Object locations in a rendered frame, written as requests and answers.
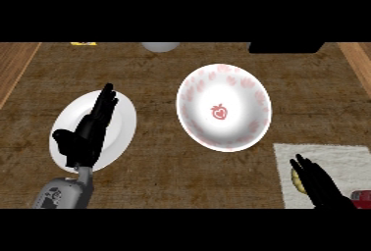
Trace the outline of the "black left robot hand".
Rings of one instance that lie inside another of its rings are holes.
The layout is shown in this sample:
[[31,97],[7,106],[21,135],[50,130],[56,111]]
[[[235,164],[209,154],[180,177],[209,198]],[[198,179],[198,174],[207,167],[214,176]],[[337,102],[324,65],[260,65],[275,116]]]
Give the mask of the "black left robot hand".
[[52,138],[58,144],[58,151],[67,157],[68,168],[89,167],[98,163],[107,137],[107,130],[118,99],[112,84],[108,83],[99,94],[93,110],[86,115],[74,131],[58,129]]

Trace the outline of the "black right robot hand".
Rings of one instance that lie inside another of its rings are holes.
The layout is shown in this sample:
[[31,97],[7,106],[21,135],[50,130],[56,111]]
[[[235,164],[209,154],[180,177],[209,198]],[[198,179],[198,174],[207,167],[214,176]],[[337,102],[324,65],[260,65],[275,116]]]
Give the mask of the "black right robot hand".
[[290,160],[316,210],[355,210],[322,167],[300,154]]

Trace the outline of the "yellow squash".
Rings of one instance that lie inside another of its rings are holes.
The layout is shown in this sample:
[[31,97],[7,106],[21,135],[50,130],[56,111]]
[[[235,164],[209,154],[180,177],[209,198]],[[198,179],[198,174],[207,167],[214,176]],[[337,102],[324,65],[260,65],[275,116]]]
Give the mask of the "yellow squash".
[[299,192],[302,192],[303,194],[308,194],[299,174],[294,169],[291,169],[291,182]]

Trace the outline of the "white placemat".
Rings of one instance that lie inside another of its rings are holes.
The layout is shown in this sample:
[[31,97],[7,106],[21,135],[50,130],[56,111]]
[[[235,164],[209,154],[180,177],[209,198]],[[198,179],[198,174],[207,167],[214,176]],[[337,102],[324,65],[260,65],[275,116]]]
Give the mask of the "white placemat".
[[324,168],[346,197],[356,190],[371,190],[371,151],[367,146],[274,144],[285,209],[312,209],[310,198],[291,181],[290,160],[300,154]]

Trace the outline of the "white bowl with strawberry print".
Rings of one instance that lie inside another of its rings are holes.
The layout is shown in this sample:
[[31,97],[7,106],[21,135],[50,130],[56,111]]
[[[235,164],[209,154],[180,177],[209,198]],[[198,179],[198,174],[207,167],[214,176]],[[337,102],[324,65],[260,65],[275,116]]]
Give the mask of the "white bowl with strawberry print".
[[186,76],[176,108],[186,134],[211,150],[243,151],[268,132],[269,95],[259,79],[237,66],[211,64]]

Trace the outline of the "plain white plate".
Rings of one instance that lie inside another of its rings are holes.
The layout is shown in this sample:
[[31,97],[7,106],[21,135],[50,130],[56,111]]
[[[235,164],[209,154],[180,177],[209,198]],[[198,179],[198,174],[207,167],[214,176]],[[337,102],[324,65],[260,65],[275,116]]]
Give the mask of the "plain white plate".
[[[62,110],[50,131],[58,129],[75,130],[83,117],[92,112],[101,90],[80,96]],[[102,154],[93,171],[104,169],[123,154],[136,131],[136,110],[130,99],[115,93],[118,102],[114,107],[111,123],[108,126]]]

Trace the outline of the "red object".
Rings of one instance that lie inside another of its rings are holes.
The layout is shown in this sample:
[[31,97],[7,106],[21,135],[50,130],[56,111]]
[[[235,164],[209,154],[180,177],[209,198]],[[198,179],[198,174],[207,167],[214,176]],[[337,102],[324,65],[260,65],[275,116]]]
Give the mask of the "red object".
[[371,190],[355,190],[350,201],[358,209],[371,209]]

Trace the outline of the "pale grey round object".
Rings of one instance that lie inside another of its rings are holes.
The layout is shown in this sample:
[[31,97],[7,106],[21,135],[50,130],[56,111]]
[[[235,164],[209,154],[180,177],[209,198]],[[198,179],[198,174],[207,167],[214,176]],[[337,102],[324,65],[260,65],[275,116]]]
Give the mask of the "pale grey round object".
[[155,53],[170,52],[179,47],[179,42],[143,42],[142,46]]

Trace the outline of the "black appliance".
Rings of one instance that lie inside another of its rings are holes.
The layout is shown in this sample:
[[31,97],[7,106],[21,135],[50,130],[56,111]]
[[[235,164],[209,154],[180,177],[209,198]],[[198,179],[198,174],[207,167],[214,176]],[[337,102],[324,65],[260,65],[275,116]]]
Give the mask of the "black appliance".
[[253,42],[250,52],[254,54],[293,54],[316,53],[324,42]]

